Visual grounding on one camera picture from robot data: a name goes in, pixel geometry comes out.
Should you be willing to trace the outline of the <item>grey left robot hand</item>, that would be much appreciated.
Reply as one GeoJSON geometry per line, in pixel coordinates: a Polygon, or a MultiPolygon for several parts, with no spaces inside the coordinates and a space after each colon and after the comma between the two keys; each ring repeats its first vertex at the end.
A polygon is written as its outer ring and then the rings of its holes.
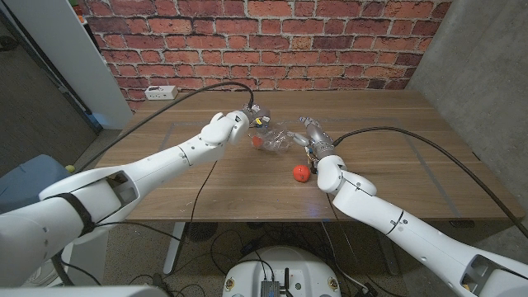
{"type": "Polygon", "coordinates": [[[244,105],[243,114],[247,117],[247,122],[243,124],[246,129],[254,129],[256,132],[264,132],[271,123],[271,112],[269,109],[253,104],[244,105]]]}

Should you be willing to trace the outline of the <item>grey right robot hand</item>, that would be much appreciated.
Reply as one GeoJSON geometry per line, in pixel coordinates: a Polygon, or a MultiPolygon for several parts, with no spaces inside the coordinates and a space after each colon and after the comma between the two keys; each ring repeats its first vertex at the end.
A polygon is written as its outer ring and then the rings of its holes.
{"type": "Polygon", "coordinates": [[[316,159],[336,155],[332,138],[323,131],[318,121],[310,117],[300,117],[299,121],[304,125],[307,136],[289,132],[296,144],[305,147],[316,159]]]}

